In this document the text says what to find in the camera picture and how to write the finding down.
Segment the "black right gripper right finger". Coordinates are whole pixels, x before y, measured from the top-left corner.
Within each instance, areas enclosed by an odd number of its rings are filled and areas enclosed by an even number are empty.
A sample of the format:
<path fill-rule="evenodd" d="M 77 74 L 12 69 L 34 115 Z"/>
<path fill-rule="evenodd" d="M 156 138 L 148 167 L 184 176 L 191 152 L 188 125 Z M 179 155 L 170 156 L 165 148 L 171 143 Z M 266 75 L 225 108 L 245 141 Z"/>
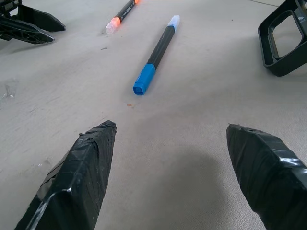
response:
<path fill-rule="evenodd" d="M 307 228 L 307 167 L 278 137 L 230 124 L 228 152 L 240 189 L 268 230 Z"/>

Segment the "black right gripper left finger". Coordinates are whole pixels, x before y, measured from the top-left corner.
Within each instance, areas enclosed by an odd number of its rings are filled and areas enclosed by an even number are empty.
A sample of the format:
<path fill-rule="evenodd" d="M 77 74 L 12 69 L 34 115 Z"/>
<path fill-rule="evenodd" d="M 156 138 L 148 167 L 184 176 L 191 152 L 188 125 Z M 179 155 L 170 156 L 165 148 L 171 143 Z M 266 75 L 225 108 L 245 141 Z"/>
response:
<path fill-rule="evenodd" d="M 46 175 L 17 230 L 93 230 L 106 194 L 116 124 L 107 120 L 80 134 Z"/>

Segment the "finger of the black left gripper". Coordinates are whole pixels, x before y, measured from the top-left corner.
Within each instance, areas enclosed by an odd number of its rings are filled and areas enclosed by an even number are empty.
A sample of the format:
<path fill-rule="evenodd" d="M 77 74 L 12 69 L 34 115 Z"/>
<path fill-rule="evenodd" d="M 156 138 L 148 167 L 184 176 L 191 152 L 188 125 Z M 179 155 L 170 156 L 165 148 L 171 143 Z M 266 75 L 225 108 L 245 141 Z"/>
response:
<path fill-rule="evenodd" d="M 66 30 L 66 26 L 53 15 L 24 5 L 18 7 L 18 19 L 49 32 Z"/>
<path fill-rule="evenodd" d="M 0 38 L 17 39 L 34 45 L 54 42 L 54 38 L 35 25 L 20 20 L 0 17 Z"/>

